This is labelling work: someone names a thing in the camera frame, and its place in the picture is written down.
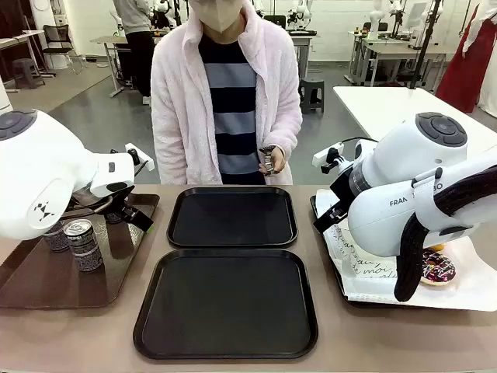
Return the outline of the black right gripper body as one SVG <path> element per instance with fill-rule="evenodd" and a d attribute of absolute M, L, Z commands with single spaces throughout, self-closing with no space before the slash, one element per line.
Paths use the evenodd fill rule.
<path fill-rule="evenodd" d="M 349 177 L 351 172 L 351 170 L 343 171 L 330 186 L 330 189 L 339 199 L 339 210 L 342 212 L 347 212 L 354 200 L 354 194 L 349 185 Z"/>

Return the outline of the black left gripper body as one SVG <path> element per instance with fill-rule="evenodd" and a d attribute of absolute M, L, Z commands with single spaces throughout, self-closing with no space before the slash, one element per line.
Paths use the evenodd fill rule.
<path fill-rule="evenodd" d="M 101 214 L 106 220 L 130 220 L 136 214 L 135 208 L 128 204 L 131 190 L 120 190 L 110 194 L 101 207 Z"/>

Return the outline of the person's left hand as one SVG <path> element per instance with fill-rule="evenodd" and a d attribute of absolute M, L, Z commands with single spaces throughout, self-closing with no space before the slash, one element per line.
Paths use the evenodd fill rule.
<path fill-rule="evenodd" d="M 277 146 L 271 151 L 271 163 L 273 165 L 273 174 L 281 173 L 286 166 L 285 154 Z"/>

